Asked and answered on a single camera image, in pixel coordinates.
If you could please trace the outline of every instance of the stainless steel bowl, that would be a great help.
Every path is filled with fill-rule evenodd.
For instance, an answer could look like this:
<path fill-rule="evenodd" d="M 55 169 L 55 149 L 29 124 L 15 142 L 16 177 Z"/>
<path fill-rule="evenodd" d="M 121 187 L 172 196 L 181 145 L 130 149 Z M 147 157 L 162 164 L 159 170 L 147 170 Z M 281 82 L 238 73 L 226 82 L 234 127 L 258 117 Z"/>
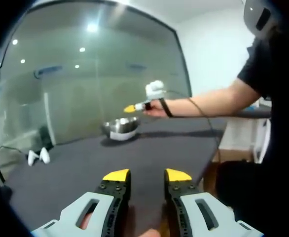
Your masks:
<path fill-rule="evenodd" d="M 110 139 L 125 141 L 136 135 L 139 126 L 137 117 L 119 118 L 102 124 L 102 132 Z"/>

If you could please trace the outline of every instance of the white wall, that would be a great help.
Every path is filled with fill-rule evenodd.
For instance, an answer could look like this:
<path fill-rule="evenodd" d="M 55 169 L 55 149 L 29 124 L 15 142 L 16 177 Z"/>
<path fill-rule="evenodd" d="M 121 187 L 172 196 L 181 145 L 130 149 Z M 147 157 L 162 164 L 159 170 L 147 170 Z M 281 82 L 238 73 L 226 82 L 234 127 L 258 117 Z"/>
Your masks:
<path fill-rule="evenodd" d="M 193 94 L 230 85 L 248 58 L 254 36 L 243 6 L 209 12 L 178 25 Z"/>

